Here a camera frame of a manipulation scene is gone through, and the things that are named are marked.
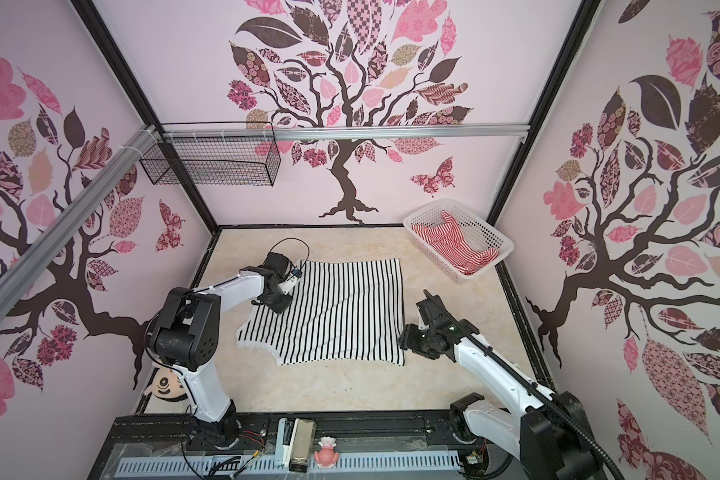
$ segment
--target wire mesh basket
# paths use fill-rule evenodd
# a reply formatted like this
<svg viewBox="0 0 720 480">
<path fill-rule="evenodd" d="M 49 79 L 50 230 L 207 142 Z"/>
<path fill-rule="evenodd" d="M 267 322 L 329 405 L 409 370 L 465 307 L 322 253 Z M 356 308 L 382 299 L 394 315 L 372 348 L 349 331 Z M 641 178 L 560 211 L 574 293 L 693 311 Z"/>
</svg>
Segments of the wire mesh basket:
<svg viewBox="0 0 720 480">
<path fill-rule="evenodd" d="M 246 130 L 174 130 L 166 132 L 141 159 L 141 166 L 155 185 L 178 184 L 170 166 L 178 160 L 194 184 L 273 186 L 280 168 L 280 152 L 271 122 L 244 124 Z M 167 130 L 175 125 L 163 124 Z"/>
</svg>

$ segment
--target tree mural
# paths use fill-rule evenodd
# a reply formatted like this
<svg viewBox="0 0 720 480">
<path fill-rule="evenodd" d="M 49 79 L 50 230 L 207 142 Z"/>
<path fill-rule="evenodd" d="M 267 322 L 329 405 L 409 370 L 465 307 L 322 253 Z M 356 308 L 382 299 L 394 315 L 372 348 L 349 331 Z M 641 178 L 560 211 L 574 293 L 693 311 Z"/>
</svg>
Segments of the tree mural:
<svg viewBox="0 0 720 480">
<path fill-rule="evenodd" d="M 262 14 L 286 14 L 279 0 L 246 2 Z M 330 127 L 342 121 L 346 127 L 461 123 L 471 108 L 422 108 L 426 111 L 419 108 L 419 101 L 431 106 L 450 105 L 468 88 L 466 83 L 455 86 L 445 83 L 459 58 L 434 62 L 440 55 L 447 57 L 456 41 L 456 25 L 450 15 L 439 27 L 439 38 L 424 40 L 438 31 L 437 18 L 444 14 L 446 0 L 434 0 L 432 5 L 428 0 L 383 0 L 383 3 L 392 10 L 390 21 L 397 16 L 389 42 L 397 38 L 413 41 L 396 48 L 391 56 L 386 38 L 379 39 L 387 18 L 382 14 L 382 0 L 347 0 L 348 20 L 344 23 L 338 22 L 344 8 L 342 0 L 295 0 L 285 4 L 295 27 L 274 16 L 251 18 L 241 24 L 238 33 L 250 33 L 269 47 L 253 49 L 230 43 L 234 61 L 248 83 L 231 82 L 227 96 L 240 109 L 250 110 L 246 117 L 250 127 L 258 128 L 256 122 L 268 120 L 277 127 L 292 128 Z M 290 54 L 297 51 L 292 48 L 296 46 L 300 52 L 284 58 L 284 50 L 288 49 Z M 274 109 L 254 109 L 259 101 L 270 102 Z M 440 145 L 433 138 L 400 138 L 392 142 L 394 145 L 382 143 L 386 142 L 361 138 L 287 141 L 278 142 L 278 147 L 281 153 L 290 151 L 294 164 L 304 160 L 317 168 L 332 162 L 329 169 L 341 186 L 343 197 L 320 217 L 344 212 L 348 220 L 361 224 L 355 212 L 378 209 L 358 198 L 347 161 L 355 158 L 360 162 L 365 158 L 375 162 L 377 152 L 382 151 L 390 160 L 402 162 L 400 154 L 416 155 Z M 411 180 L 432 194 L 452 185 L 452 174 L 442 173 L 417 175 Z"/>
<path fill-rule="evenodd" d="M 709 72 L 701 75 L 698 42 L 670 38 L 674 82 L 655 74 L 635 78 L 640 109 L 628 109 L 617 89 L 596 132 L 590 124 L 574 132 L 573 158 L 557 170 L 562 181 L 544 194 L 561 220 L 552 237 L 566 277 L 552 310 L 527 299 L 541 320 L 542 345 L 547 337 L 562 366 L 558 330 L 578 295 L 594 290 L 591 305 L 603 309 L 605 328 L 624 320 L 630 371 L 642 359 L 656 391 L 707 436 L 703 392 L 720 415 L 720 328 L 700 326 L 709 321 L 692 320 L 682 308 L 720 307 L 708 281 L 711 273 L 720 279 L 720 12 L 708 15 Z M 676 82 L 692 89 L 689 102 Z M 655 136 L 641 134 L 643 120 L 658 127 L 649 129 Z M 635 328 L 640 321 L 644 336 Z M 678 353 L 656 340 L 661 334 L 675 348 L 706 352 Z M 699 374 L 715 380 L 702 382 Z"/>
<path fill-rule="evenodd" d="M 19 106 L 27 92 L 12 83 L 13 76 L 10 63 L 0 58 L 0 121 L 24 116 Z M 90 180 L 84 172 L 104 168 L 112 155 L 107 129 L 102 128 L 99 136 L 86 140 L 74 108 L 62 114 L 59 101 L 48 86 L 28 74 L 23 74 L 23 80 L 39 104 L 36 114 L 16 123 L 8 138 L 0 140 L 0 278 L 29 249 L 36 233 L 52 225 L 70 205 L 73 191 L 88 185 Z M 64 172 L 63 181 L 55 181 L 58 171 L 54 164 Z M 94 306 L 94 297 L 106 292 L 104 278 L 117 273 L 105 259 L 128 254 L 136 247 L 127 239 L 141 220 L 144 198 L 129 197 L 136 179 L 137 170 L 133 167 L 48 265 L 53 282 L 43 287 L 32 286 L 9 312 L 8 317 L 22 317 L 23 322 L 0 330 L 0 336 L 15 337 L 4 357 L 13 357 L 10 363 L 13 374 L 22 382 L 42 389 L 43 369 L 68 360 L 80 334 L 111 333 L 126 337 L 132 345 L 136 388 L 146 324 L 140 325 L 128 316 L 97 311 Z M 180 237 L 176 230 L 181 228 L 182 220 L 162 201 L 160 213 L 166 231 L 156 242 L 156 248 L 178 246 Z M 109 236 L 115 239 L 99 243 Z"/>
</svg>

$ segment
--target laundry basket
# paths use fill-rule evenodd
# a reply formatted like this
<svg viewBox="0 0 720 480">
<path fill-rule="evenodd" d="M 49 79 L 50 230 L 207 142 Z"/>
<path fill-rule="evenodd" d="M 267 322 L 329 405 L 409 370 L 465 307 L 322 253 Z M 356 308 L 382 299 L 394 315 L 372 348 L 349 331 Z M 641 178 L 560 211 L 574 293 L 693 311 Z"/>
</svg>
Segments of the laundry basket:
<svg viewBox="0 0 720 480">
<path fill-rule="evenodd" d="M 425 242 L 419 235 L 416 234 L 416 232 L 413 231 L 413 228 L 411 227 L 413 224 L 422 224 L 426 226 L 444 224 L 445 222 L 443 222 L 443 217 L 441 216 L 441 212 L 443 210 L 456 219 L 459 227 L 461 228 L 461 233 L 464 235 L 464 240 L 466 240 L 473 250 L 481 252 L 491 247 L 498 248 L 499 255 L 496 259 L 486 266 L 483 266 L 472 275 L 462 274 L 430 244 Z M 493 228 L 491 225 L 488 225 L 479 216 L 473 214 L 469 208 L 451 198 L 441 198 L 440 200 L 435 200 L 434 202 L 423 206 L 409 216 L 406 216 L 403 220 L 403 225 L 411 234 L 411 240 L 414 245 L 416 245 L 416 247 L 421 250 L 424 255 L 428 256 L 435 265 L 439 266 L 440 269 L 445 272 L 446 275 L 450 276 L 451 280 L 456 283 L 466 283 L 467 280 L 472 280 L 478 275 L 484 274 L 493 265 L 501 262 L 512 250 L 514 250 L 512 240 L 509 240 L 498 230 Z"/>
</svg>

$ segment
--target beige floor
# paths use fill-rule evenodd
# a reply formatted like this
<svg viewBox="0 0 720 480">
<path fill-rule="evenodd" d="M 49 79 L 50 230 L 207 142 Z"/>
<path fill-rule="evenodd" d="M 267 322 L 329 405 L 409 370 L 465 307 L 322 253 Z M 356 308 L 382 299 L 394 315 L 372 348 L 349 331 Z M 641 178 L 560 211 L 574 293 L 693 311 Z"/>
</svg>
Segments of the beige floor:
<svg viewBox="0 0 720 480">
<path fill-rule="evenodd" d="M 309 244 L 310 260 L 399 258 L 406 322 L 418 322 L 416 302 L 424 298 L 422 291 L 427 289 L 440 295 L 454 316 L 475 324 L 494 348 L 532 376 L 495 270 L 457 285 L 416 249 L 404 228 L 225 230 L 201 285 L 220 282 L 244 266 L 260 264 L 269 248 L 288 236 Z M 276 251 L 294 261 L 305 257 L 304 246 L 292 240 Z M 445 356 L 428 360 L 410 351 L 405 354 L 405 366 L 358 360 L 278 366 L 268 351 L 236 345 L 236 331 L 250 309 L 246 302 L 222 314 L 216 352 L 221 383 L 239 412 L 448 408 L 470 392 L 488 393 L 475 376 Z"/>
</svg>

